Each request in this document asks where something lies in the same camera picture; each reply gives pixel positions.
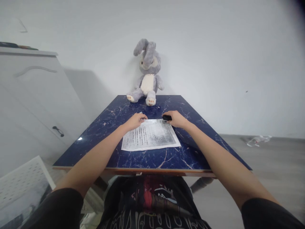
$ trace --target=gray plush rabbit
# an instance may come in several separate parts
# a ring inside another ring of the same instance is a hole
[[[146,105],[154,106],[158,88],[164,89],[163,82],[157,75],[161,69],[161,59],[155,49],[156,43],[141,39],[133,51],[133,54],[137,56],[144,50],[140,60],[140,70],[144,75],[138,79],[136,89],[127,94],[130,102],[137,102],[139,98],[146,96]]]

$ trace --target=black sleeve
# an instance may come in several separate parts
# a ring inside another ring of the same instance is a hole
[[[83,197],[72,188],[52,192],[21,229],[79,228]]]
[[[245,229],[302,228],[305,226],[282,206],[266,199],[254,198],[241,207]]]

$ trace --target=paper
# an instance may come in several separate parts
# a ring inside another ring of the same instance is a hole
[[[167,147],[181,147],[172,126],[163,119],[148,119],[124,135],[121,149],[139,151]]]

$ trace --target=white cabinet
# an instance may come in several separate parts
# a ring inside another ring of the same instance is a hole
[[[0,176],[37,155],[58,157],[90,124],[56,55],[0,48]]]

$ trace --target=wooden table trim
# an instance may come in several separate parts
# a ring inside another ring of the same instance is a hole
[[[72,166],[53,166],[53,169],[69,170]],[[183,169],[141,169],[141,168],[105,168],[103,173],[115,175],[163,174],[181,177],[216,177],[212,170],[183,170]]]

